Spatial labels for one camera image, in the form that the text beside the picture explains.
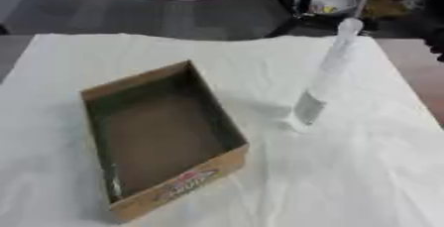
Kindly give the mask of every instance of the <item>white paper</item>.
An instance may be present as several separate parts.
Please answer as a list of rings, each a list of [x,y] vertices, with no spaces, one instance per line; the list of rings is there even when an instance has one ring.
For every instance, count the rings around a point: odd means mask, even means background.
[[[78,91],[192,59],[249,139],[246,165],[126,226],[444,226],[443,134],[372,39],[307,134],[273,119],[331,41],[35,37],[0,86],[1,225],[109,226]]]

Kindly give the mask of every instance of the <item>floor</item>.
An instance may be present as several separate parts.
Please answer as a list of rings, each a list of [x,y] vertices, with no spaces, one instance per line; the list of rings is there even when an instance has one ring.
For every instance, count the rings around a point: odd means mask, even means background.
[[[262,37],[286,18],[274,0],[0,0],[12,34],[129,33],[194,40]]]

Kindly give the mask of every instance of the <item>white sheet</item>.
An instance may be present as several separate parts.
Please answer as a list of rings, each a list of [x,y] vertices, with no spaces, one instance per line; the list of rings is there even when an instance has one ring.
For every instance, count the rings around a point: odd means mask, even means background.
[[[307,134],[261,113],[295,102],[331,41],[35,37],[0,86],[1,225],[108,226],[78,91],[190,58],[249,138],[247,164],[128,226],[444,226],[443,133],[372,39]]]

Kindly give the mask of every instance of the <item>cardboard box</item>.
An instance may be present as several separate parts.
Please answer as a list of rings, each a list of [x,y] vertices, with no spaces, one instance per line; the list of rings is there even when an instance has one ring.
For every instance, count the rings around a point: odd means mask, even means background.
[[[124,221],[244,163],[246,140],[190,61],[81,95],[110,208]]]

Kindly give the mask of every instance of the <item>table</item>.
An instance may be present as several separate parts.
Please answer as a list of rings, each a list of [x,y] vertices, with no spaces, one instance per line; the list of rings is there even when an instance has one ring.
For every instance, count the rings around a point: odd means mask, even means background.
[[[248,159],[129,226],[443,226],[443,131],[374,40],[356,41],[310,130],[287,126],[332,42],[37,36],[0,86],[2,223],[109,226],[78,92],[192,59],[248,138]]]
[[[0,37],[0,82],[32,38]],[[444,81],[444,63],[436,61],[436,55],[430,53],[422,40],[380,39],[378,43],[438,122],[444,125],[444,92],[439,90]]]

